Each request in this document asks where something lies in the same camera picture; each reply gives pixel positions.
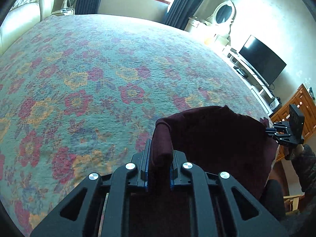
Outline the person's right hand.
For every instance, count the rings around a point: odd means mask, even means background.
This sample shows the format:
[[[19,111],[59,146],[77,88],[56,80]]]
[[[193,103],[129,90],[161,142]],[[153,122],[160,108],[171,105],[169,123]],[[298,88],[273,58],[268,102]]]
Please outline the person's right hand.
[[[302,144],[299,144],[294,150],[293,150],[293,156],[298,157],[304,152],[304,146]]]

